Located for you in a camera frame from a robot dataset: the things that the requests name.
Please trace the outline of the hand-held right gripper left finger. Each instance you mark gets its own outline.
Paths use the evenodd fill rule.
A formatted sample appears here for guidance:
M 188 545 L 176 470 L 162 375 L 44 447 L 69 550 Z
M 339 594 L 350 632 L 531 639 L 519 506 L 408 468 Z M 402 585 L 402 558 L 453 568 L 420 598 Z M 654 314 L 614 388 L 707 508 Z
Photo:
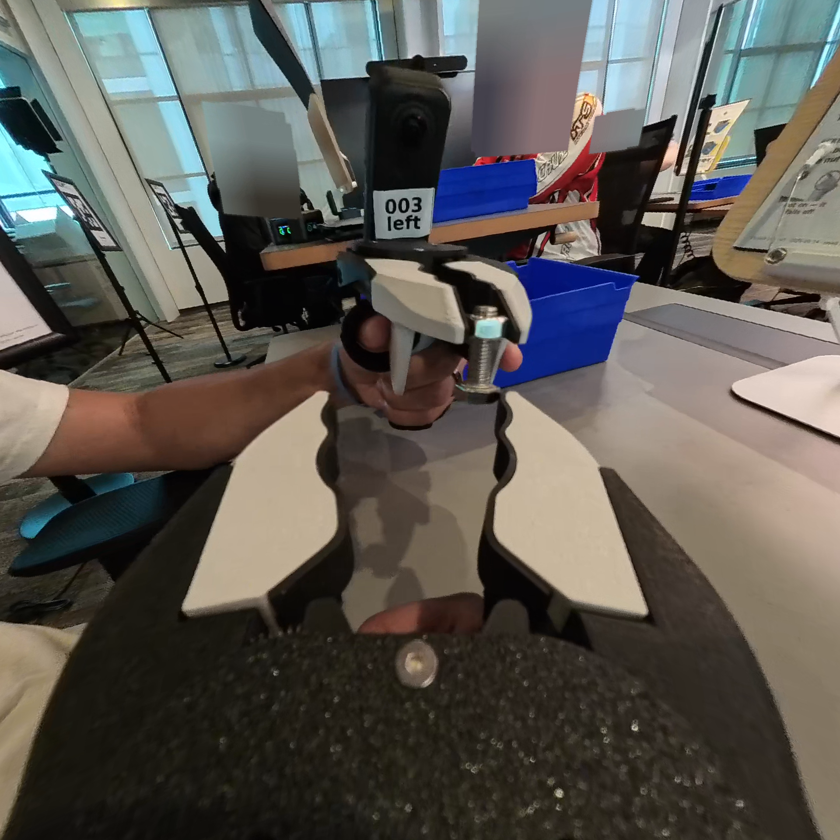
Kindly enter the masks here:
M 354 573 L 339 488 L 338 420 L 316 392 L 236 457 L 182 603 L 189 618 L 254 611 L 273 634 Z

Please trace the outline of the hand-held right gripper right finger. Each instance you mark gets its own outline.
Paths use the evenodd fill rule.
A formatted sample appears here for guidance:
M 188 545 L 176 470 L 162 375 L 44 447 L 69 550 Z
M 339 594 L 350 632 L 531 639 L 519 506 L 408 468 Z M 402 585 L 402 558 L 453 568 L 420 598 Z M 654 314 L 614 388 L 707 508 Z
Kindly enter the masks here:
M 517 392 L 497 403 L 493 486 L 478 550 L 485 617 L 519 604 L 529 628 L 573 614 L 650 617 L 602 471 L 562 425 Z

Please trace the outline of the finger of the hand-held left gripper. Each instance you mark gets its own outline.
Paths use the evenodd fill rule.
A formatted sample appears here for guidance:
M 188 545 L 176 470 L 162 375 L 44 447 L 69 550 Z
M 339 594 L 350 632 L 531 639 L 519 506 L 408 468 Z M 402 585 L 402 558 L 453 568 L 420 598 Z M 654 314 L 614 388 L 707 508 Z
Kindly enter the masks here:
M 458 270 L 473 276 L 498 294 L 517 334 L 517 338 L 509 340 L 516 344 L 527 343 L 532 327 L 532 307 L 518 273 L 507 263 L 493 259 L 463 259 L 458 262 Z
M 466 341 L 466 317 L 453 286 L 405 259 L 365 257 L 373 310 L 392 324 L 447 343 Z

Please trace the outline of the blue plastic bin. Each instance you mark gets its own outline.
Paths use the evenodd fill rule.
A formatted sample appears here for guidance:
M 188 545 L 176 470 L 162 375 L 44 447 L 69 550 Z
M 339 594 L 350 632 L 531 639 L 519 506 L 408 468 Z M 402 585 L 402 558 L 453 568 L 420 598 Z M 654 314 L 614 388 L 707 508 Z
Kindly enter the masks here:
M 445 169 L 439 174 L 433 223 L 519 211 L 537 191 L 533 158 Z
M 741 174 L 696 180 L 691 187 L 690 201 L 732 201 L 742 193 L 751 178 L 752 174 Z
M 499 371 L 497 386 L 534 382 L 607 360 L 634 275 L 542 258 L 508 265 L 528 294 L 532 325 L 520 366 Z

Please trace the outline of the silver hex bolt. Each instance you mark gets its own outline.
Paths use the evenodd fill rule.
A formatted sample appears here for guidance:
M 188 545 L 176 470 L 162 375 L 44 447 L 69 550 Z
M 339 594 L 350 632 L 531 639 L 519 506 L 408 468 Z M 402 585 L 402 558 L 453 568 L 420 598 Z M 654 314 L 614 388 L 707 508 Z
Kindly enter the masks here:
M 471 337 L 470 316 L 504 316 L 500 310 L 489 304 L 475 306 L 468 315 L 465 326 L 465 360 L 466 367 L 455 376 L 455 400 L 457 403 L 470 405 L 490 404 L 495 402 L 500 388 L 495 384 L 495 377 L 501 363 L 501 357 L 508 346 L 509 323 L 507 336 L 496 341 L 479 340 Z

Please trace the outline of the person's left forearm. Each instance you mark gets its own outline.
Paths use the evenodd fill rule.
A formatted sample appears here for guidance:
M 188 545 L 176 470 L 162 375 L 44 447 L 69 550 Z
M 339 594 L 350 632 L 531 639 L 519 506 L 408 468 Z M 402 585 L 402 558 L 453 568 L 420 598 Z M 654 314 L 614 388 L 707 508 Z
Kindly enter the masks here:
M 324 343 L 249 371 L 210 374 L 142 393 L 71 390 L 45 452 L 23 477 L 203 469 L 333 386 Z

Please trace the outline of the person's left hand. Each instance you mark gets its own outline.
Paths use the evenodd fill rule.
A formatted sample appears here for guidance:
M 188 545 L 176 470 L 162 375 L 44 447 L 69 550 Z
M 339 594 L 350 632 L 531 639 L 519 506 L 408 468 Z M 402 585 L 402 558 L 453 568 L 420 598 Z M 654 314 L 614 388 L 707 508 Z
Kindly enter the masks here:
M 443 343 L 412 357 L 402 393 L 392 389 L 391 376 L 367 371 L 353 361 L 341 344 L 344 377 L 363 406 L 379 412 L 399 427 L 425 427 L 446 413 L 455 397 L 455 373 L 466 362 Z

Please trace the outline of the person's right hand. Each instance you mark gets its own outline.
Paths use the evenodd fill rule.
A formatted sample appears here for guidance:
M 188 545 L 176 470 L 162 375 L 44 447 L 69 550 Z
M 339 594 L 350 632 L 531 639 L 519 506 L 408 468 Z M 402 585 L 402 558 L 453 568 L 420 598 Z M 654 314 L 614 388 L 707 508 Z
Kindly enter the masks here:
M 477 634 L 485 603 L 474 593 L 458 593 L 395 606 L 366 619 L 359 634 Z

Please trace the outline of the large black monitor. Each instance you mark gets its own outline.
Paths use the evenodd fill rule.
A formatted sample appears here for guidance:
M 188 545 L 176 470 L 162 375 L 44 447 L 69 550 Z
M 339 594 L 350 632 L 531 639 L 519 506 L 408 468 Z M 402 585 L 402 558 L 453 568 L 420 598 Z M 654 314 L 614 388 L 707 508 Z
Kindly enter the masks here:
M 442 77 L 451 101 L 451 114 L 441 168 L 451 169 L 474 164 L 471 148 L 475 72 L 464 70 Z M 361 206 L 365 178 L 365 120 L 369 102 L 369 77 L 330 79 L 322 82 L 322 97 L 333 132 L 341 151 L 349 159 L 357 188 L 345 195 L 346 203 Z

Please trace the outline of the wooden edged table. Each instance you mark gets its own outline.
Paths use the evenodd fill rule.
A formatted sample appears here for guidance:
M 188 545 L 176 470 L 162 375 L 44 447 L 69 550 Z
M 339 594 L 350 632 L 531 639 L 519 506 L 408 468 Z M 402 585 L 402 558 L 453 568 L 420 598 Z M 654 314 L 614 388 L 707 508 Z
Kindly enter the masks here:
M 435 224 L 429 236 L 434 244 L 467 242 L 473 239 L 502 235 L 538 233 L 559 224 L 587 221 L 597 218 L 598 202 L 530 205 L 509 213 L 471 217 Z M 342 251 L 360 242 L 360 238 L 336 242 L 317 241 L 288 246 L 271 246 L 259 255 L 265 270 L 288 270 L 301 266 L 313 266 L 334 261 Z

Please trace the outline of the black webcam bar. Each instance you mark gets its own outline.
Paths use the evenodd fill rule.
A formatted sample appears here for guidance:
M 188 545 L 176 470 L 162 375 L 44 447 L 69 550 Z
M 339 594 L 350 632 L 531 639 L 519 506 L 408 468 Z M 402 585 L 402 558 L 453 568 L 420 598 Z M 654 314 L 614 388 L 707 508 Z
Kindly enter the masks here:
M 376 71 L 386 67 L 423 71 L 441 78 L 451 78 L 466 70 L 467 57 L 414 55 L 403 59 L 370 60 L 365 65 L 365 72 L 368 76 L 372 76 Z

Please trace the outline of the black device green screen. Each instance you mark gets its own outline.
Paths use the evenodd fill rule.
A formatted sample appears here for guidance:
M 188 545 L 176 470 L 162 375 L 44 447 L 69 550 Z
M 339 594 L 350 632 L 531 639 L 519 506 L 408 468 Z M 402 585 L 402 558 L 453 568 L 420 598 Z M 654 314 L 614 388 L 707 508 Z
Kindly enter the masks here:
M 272 217 L 267 220 L 270 242 L 276 246 L 298 245 L 322 239 L 323 215 L 319 209 L 300 217 Z

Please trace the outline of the black office chair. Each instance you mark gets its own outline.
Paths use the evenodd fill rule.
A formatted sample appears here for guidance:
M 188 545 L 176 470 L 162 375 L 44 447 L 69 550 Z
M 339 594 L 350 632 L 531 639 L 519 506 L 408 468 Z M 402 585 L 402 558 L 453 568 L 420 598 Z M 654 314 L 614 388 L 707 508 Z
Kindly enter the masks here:
M 673 135 L 677 119 L 674 114 L 649 124 L 638 146 L 605 155 L 597 190 L 600 253 L 574 262 L 634 274 L 653 285 L 660 278 L 670 232 L 645 227 L 643 220 L 660 172 L 672 169 L 676 162 L 679 145 Z
M 215 174 L 207 193 L 218 213 L 228 278 L 234 281 L 228 296 L 238 327 L 317 329 L 340 321 L 343 310 L 331 264 L 267 270 L 261 253 L 273 244 L 268 221 L 226 214 Z

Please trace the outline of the blue mesh office chair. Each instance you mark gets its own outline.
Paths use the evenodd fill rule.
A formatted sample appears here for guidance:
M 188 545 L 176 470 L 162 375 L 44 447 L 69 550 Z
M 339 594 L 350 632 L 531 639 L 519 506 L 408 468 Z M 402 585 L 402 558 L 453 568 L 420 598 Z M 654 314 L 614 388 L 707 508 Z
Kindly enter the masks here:
M 48 522 L 8 572 L 28 578 L 96 562 L 116 581 L 209 473 L 173 471 L 80 501 Z

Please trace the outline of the black sign on pole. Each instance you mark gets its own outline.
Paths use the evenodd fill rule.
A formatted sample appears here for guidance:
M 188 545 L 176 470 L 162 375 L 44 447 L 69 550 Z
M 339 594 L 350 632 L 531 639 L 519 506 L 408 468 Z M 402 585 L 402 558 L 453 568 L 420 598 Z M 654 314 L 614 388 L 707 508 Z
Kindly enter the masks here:
M 182 217 L 180 215 L 180 211 L 177 210 L 172 196 L 170 195 L 169 191 L 162 182 L 158 182 L 149 178 L 147 178 L 145 181 L 150 189 L 150 193 L 154 196 L 157 203 L 161 206 L 161 210 L 167 218 L 167 221 L 171 227 L 172 234 L 175 238 L 177 247 L 180 250 L 184 259 L 186 269 L 192 278 L 195 291 L 198 297 L 200 298 L 203 309 L 213 327 L 216 339 L 223 352 L 223 357 L 216 360 L 213 363 L 214 367 L 218 370 L 227 370 L 243 364 L 247 361 L 246 355 L 243 353 L 231 353 L 230 349 L 228 348 L 226 340 L 215 318 L 213 309 L 207 299 L 203 285 L 199 280 L 198 275 L 194 269 L 193 263 L 190 259 L 190 256 L 187 253 L 186 246 L 183 240 L 183 235 L 189 236 L 190 234 L 184 226 Z

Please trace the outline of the wooden instruction board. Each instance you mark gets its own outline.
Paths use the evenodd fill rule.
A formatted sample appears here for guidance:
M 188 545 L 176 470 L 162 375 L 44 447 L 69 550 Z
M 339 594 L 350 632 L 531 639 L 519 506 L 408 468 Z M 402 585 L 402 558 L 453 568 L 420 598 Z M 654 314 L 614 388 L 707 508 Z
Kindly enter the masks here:
M 712 257 L 735 280 L 838 298 L 838 54 L 770 144 Z

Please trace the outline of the small instruction board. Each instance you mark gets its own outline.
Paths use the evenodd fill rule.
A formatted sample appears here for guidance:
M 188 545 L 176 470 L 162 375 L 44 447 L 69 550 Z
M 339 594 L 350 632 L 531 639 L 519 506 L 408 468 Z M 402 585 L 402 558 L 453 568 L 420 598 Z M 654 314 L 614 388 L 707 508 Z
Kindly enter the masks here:
M 734 126 L 750 102 L 750 99 L 744 99 L 722 104 L 710 111 L 707 133 L 700 147 L 696 168 L 698 175 L 707 175 L 717 168 L 730 143 Z

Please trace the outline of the white t-shirt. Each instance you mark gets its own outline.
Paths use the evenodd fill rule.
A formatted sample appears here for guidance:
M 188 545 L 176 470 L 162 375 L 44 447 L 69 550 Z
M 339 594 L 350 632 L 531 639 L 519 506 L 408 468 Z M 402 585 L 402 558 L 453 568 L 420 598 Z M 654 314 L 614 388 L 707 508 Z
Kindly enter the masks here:
M 1 373 L 2 482 L 23 475 L 45 453 L 68 398 L 65 385 Z M 1 827 L 13 808 L 46 705 L 82 629 L 1 623 Z

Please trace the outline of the white floor sign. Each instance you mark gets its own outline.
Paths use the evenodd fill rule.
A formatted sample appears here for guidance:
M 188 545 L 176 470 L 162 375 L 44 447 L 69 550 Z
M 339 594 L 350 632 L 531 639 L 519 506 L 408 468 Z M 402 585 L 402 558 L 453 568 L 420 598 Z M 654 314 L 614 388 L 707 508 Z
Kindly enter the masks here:
M 1 232 L 1 369 L 64 349 L 76 329 L 41 284 L 14 241 Z

